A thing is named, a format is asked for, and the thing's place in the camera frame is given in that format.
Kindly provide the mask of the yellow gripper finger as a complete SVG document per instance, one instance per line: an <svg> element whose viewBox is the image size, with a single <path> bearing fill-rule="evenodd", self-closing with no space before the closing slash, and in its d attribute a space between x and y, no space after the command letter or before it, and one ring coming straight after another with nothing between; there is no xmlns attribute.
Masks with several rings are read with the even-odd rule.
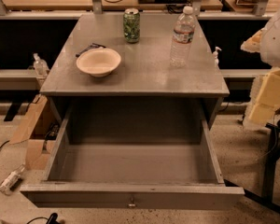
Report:
<svg viewBox="0 0 280 224"><path fill-rule="evenodd" d="M260 53L260 40L262 37L262 30L258 30L246 41L243 42L240 49L249 53Z"/></svg>
<svg viewBox="0 0 280 224"><path fill-rule="evenodd" d="M258 130L273 120L278 109L280 109L280 68L272 68L266 75L253 80L243 125L247 129Z"/></svg>

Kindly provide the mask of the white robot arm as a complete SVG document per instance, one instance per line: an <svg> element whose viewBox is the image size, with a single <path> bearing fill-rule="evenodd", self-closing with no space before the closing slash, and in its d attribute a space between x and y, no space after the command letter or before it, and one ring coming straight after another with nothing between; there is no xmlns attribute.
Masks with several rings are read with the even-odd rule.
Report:
<svg viewBox="0 0 280 224"><path fill-rule="evenodd" d="M243 120L247 129L259 130L280 109L280 8L241 45L241 50L258 52L261 60L271 67L265 75L254 78Z"/></svg>

